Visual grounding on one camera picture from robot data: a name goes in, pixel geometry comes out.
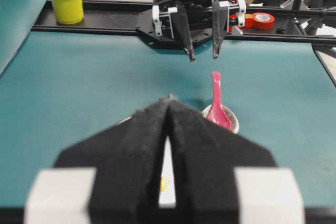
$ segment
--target small bowl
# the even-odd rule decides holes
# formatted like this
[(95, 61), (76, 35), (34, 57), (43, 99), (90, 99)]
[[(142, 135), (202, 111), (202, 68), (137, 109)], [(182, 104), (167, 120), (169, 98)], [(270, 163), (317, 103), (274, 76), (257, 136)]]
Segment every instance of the small bowl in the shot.
[[(227, 107), (222, 105), (222, 109), (231, 123), (231, 132), (237, 134), (239, 131), (239, 122), (236, 115)], [(202, 111), (202, 117), (206, 118), (211, 110), (211, 104)]]

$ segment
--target ceramic spoon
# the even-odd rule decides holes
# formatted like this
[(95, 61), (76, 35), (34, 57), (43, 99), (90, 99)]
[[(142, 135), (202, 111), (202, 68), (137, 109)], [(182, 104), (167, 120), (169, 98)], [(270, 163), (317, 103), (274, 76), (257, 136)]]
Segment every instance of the ceramic spoon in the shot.
[(222, 109), (220, 75), (221, 73), (218, 72), (211, 73), (214, 93), (212, 98), (211, 110), (209, 112), (209, 115), (207, 116), (207, 119), (230, 131), (231, 123)]

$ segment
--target teal table surface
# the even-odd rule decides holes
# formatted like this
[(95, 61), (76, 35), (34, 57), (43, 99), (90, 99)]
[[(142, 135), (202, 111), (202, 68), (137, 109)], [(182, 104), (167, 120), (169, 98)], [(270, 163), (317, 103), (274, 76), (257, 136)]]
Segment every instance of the teal table surface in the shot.
[(0, 0), (0, 75), (38, 17), (46, 0)]
[(0, 77), (0, 207), (22, 207), (41, 168), (65, 147), (173, 93), (211, 103), (211, 71), (240, 134), (290, 167), (306, 206), (336, 202), (336, 88), (309, 44), (224, 41), (184, 52), (135, 36), (30, 33)]

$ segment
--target stacked cups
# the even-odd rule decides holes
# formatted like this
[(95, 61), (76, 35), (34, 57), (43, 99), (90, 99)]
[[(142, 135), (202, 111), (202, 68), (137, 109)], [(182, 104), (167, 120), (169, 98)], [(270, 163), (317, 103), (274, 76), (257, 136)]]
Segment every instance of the stacked cups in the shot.
[(82, 0), (51, 0), (58, 23), (71, 25), (81, 22), (83, 13)]

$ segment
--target tape roll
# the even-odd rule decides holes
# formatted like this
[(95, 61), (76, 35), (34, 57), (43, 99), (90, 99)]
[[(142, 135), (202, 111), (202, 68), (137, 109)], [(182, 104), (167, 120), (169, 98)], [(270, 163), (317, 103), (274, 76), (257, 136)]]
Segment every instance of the tape roll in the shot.
[(274, 26), (275, 18), (268, 13), (253, 13), (253, 27), (261, 30), (270, 30)]

